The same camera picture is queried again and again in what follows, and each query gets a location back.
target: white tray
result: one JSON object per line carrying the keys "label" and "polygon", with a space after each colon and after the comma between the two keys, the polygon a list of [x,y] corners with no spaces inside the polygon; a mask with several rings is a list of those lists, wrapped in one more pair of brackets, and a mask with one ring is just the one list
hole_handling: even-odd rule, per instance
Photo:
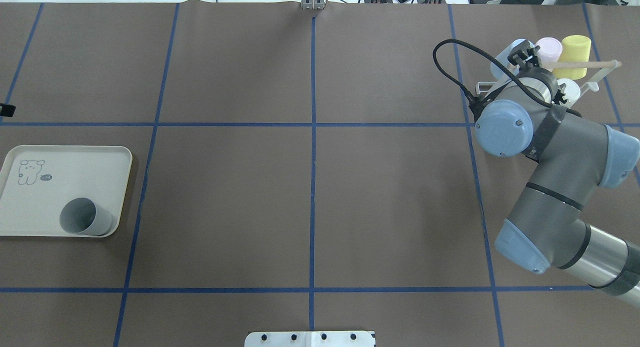
{"label": "white tray", "polygon": [[[15,147],[0,170],[0,236],[111,235],[120,223],[132,160],[123,146]],[[110,212],[108,233],[91,236],[62,229],[62,208],[79,197]]]}

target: gray cup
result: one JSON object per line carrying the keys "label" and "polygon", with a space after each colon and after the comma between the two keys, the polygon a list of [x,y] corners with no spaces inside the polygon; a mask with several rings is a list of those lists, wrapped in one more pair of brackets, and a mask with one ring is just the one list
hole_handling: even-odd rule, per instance
{"label": "gray cup", "polygon": [[73,199],[60,212],[60,227],[73,235],[102,236],[109,233],[113,222],[109,211],[84,197]]}

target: white mounting plate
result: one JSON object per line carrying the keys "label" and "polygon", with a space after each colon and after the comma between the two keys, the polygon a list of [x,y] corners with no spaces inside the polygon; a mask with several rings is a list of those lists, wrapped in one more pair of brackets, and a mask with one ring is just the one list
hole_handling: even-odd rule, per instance
{"label": "white mounting plate", "polygon": [[252,332],[244,347],[375,347],[375,335],[374,331]]}
{"label": "white mounting plate", "polygon": [[[111,235],[120,223],[132,160],[123,146],[15,147],[0,170],[0,236]],[[62,229],[60,212],[78,197],[110,212],[108,233],[80,235]]]}

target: cartoon dog drawing on tray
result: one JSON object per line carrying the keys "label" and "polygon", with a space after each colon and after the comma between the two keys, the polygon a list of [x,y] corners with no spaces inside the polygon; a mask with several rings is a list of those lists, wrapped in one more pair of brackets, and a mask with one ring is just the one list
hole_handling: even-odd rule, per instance
{"label": "cartoon dog drawing on tray", "polygon": [[21,160],[18,169],[18,184],[33,185],[38,181],[38,174],[42,171],[43,160]]}

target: blue grid line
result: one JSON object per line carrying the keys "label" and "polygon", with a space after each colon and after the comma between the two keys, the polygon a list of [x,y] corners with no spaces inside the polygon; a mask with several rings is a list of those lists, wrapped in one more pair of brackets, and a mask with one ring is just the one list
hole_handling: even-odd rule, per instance
{"label": "blue grid line", "polygon": [[357,122],[4,122],[16,127],[230,127],[230,128],[465,128],[472,123],[357,123]]}
{"label": "blue grid line", "polygon": [[[596,46],[596,40],[594,38],[594,31],[592,30],[592,23],[589,20],[589,12],[587,11],[586,3],[582,3],[582,13],[584,14],[584,21],[587,24],[587,31],[589,32],[589,38],[591,39],[591,46],[593,47],[593,54],[596,56],[596,60],[600,61],[600,54],[598,53],[598,46]],[[622,123],[622,118],[620,117],[620,112],[618,110],[618,106],[616,104],[616,100],[613,98],[613,92],[611,92],[611,87],[609,85],[609,80],[604,77],[602,78],[604,82],[604,86],[606,88],[606,94],[608,94],[608,99],[611,101],[611,108],[613,108],[613,113],[615,115],[615,120],[617,121],[617,126],[620,128],[622,133],[625,133],[625,124]],[[635,181],[640,187],[640,173],[638,172],[638,167],[633,168],[633,173],[635,174]]]}
{"label": "blue grid line", "polygon": [[[11,84],[9,85],[9,91],[6,94],[6,98],[4,99],[4,103],[8,104],[11,102],[11,95],[14,92],[14,88],[16,87],[16,82],[18,82],[18,76],[20,76],[20,71],[23,69],[23,63],[25,63],[25,58],[27,57],[27,51],[29,51],[29,46],[32,44],[32,39],[34,39],[34,34],[36,33],[36,27],[38,27],[38,21],[40,21],[40,16],[42,15],[42,10],[44,9],[44,3],[41,3],[38,8],[38,13],[33,21],[33,25],[31,26],[31,31],[29,32],[29,37],[27,38],[27,42],[24,44],[24,49],[22,50],[22,55],[20,56],[20,60],[18,62],[18,67],[15,69],[15,73],[13,74],[13,79],[11,80]],[[0,116],[0,124],[3,122],[3,117]]]}
{"label": "blue grid line", "polygon": [[315,326],[316,287],[316,16],[311,18],[311,192],[309,218],[309,331]]}
{"label": "blue grid line", "polygon": [[[453,18],[453,9],[451,5],[448,7],[448,20],[451,26],[451,37],[456,38],[456,27]],[[458,53],[457,44],[453,44],[453,53],[455,55],[455,67],[457,68],[457,78],[464,83],[462,78],[462,68],[460,67],[460,55]],[[471,156],[471,168],[473,169],[473,180],[475,181],[475,193],[477,195],[478,204],[480,206],[480,217],[482,219],[482,233],[484,235],[484,253],[486,256],[486,264],[489,272],[489,283],[491,284],[491,296],[493,297],[493,312],[495,315],[495,324],[498,332],[498,341],[500,347],[505,347],[505,336],[503,334],[503,324],[500,316],[500,306],[498,304],[498,293],[496,292],[496,279],[494,277],[494,264],[491,259],[491,247],[489,245],[489,233],[487,233],[487,219],[485,218],[485,206],[482,200],[482,190],[480,189],[480,177],[478,176],[478,166],[476,165],[476,153],[471,140],[471,126],[469,124],[469,113],[467,111],[467,100],[462,90],[460,91],[462,101],[462,114],[464,114],[464,122],[466,124],[466,139],[469,145],[469,153]]]}
{"label": "blue grid line", "polygon": [[113,338],[113,346],[118,347],[120,343],[120,335],[122,331],[122,321],[124,319],[124,311],[127,306],[128,290],[131,281],[131,270],[133,269],[133,259],[136,253],[136,244],[138,241],[138,231],[140,230],[140,218],[142,217],[142,206],[145,201],[145,194],[147,192],[147,183],[149,180],[149,167],[151,165],[151,158],[154,153],[154,145],[156,144],[156,135],[158,133],[158,121],[160,119],[160,112],[162,110],[162,101],[165,94],[165,85],[167,83],[167,73],[169,73],[169,62],[171,61],[171,51],[174,44],[174,35],[176,35],[176,23],[178,22],[178,12],[180,11],[180,3],[175,4],[175,11],[173,13],[173,24],[171,25],[171,35],[169,36],[169,44],[166,51],[166,60],[164,62],[164,71],[162,73],[162,84],[160,85],[160,93],[158,96],[158,104],[155,111],[155,125],[153,126],[153,132],[151,133],[151,142],[149,144],[149,151],[146,157],[146,166],[144,167],[144,179],[142,180],[142,191],[140,192],[140,201],[137,206],[137,217],[135,218],[135,227],[133,230],[133,238],[131,240],[131,249],[128,256],[128,263],[126,265],[126,276],[124,281],[124,291],[122,292],[122,300],[120,302],[120,309],[118,313],[118,323],[116,325],[115,336]]}
{"label": "blue grid line", "polygon": [[[243,294],[243,293],[489,293],[594,291],[588,285],[523,285],[468,287],[130,287],[131,293]],[[108,287],[0,287],[0,293],[124,293],[125,288]]]}

